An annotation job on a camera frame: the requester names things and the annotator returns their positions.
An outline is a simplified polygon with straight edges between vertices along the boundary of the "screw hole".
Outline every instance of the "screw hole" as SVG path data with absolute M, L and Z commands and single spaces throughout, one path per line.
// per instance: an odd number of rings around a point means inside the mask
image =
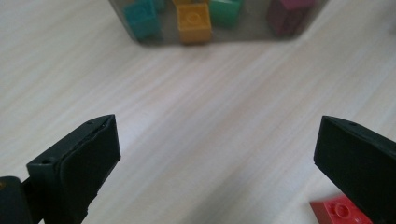
M 41 162 L 41 164 L 47 165 L 47 164 L 51 164 L 51 163 L 53 163 L 53 162 L 55 162 L 55 159 L 53 159 L 53 158 L 47 158 L 47 159 L 44 159 L 44 160 Z

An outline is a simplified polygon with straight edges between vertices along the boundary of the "wooden table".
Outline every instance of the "wooden table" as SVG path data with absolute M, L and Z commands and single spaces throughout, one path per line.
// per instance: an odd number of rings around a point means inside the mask
M 0 3 L 0 175 L 115 114 L 84 224 L 317 223 L 322 115 L 396 140 L 396 3 L 332 0 L 299 38 L 145 47 L 106 0 Z

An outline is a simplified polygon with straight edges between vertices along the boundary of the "green lego brick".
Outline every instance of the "green lego brick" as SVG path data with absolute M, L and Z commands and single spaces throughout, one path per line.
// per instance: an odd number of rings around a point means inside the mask
M 152 0 L 137 0 L 125 7 L 123 12 L 137 40 L 161 33 L 161 25 Z
M 210 20 L 213 25 L 230 28 L 236 25 L 242 0 L 211 0 Z

